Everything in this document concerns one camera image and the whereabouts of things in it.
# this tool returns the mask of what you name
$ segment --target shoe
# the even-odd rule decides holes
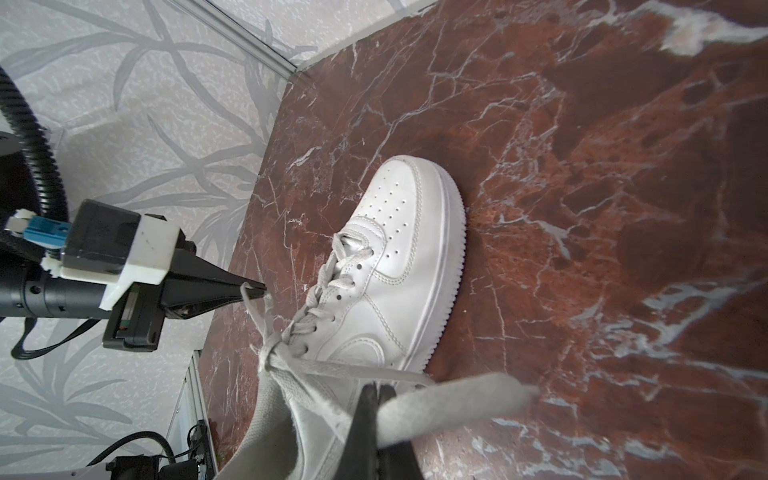
[[[465,213],[439,165],[400,155],[376,172],[282,332],[243,301],[263,345],[251,426],[223,480],[327,480],[343,451],[362,385],[401,395],[377,415],[379,447],[504,415],[535,393],[504,374],[430,386],[422,372],[453,307],[464,263]],[[430,386],[417,391],[413,385]]]

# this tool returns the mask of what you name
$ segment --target red marble surface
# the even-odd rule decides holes
[[[232,270],[292,316],[376,168],[428,158],[468,216],[428,372],[543,392],[418,439],[431,478],[768,478],[768,41],[676,55],[696,32],[670,17],[759,28],[768,2],[641,4],[441,0],[286,92]],[[254,338],[223,310],[200,362],[222,461]]]

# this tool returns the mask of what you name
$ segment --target shoelace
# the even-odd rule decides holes
[[[352,287],[350,279],[333,279],[334,269],[339,267],[340,271],[345,265],[363,261],[372,255],[368,248],[348,254],[342,236],[349,235],[337,233],[333,236],[333,251],[328,262],[320,268],[318,282],[307,294],[306,305],[282,333],[275,331],[273,319],[258,313],[247,295],[249,285],[244,283],[240,287],[243,302],[263,339],[261,348],[251,347],[259,356],[259,371],[275,380],[286,402],[295,400],[321,416],[336,437],[345,442],[352,424],[351,414],[310,376],[428,386],[397,396],[379,409],[377,439],[379,447],[383,448],[436,429],[509,414],[527,404],[538,393],[536,387],[523,386],[503,373],[490,373],[436,386],[428,376],[419,373],[300,358],[306,348],[301,346],[296,351],[296,346],[290,345],[291,337],[314,331],[317,319],[330,319],[330,313],[319,308],[323,291],[329,286]]]

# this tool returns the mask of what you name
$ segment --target blue connector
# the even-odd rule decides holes
[[[24,239],[45,248],[64,248],[72,225],[35,215],[24,229]]]

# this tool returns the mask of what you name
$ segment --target shoe sole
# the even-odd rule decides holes
[[[421,158],[417,160],[428,162],[437,170],[442,186],[442,204],[448,212],[443,216],[446,222],[443,225],[440,245],[444,261],[436,276],[436,289],[430,295],[429,314],[422,321],[415,341],[409,349],[411,353],[401,367],[410,372],[424,371],[435,353],[435,348],[451,316],[464,270],[467,223],[462,195],[458,192],[458,187],[449,173],[434,162]]]

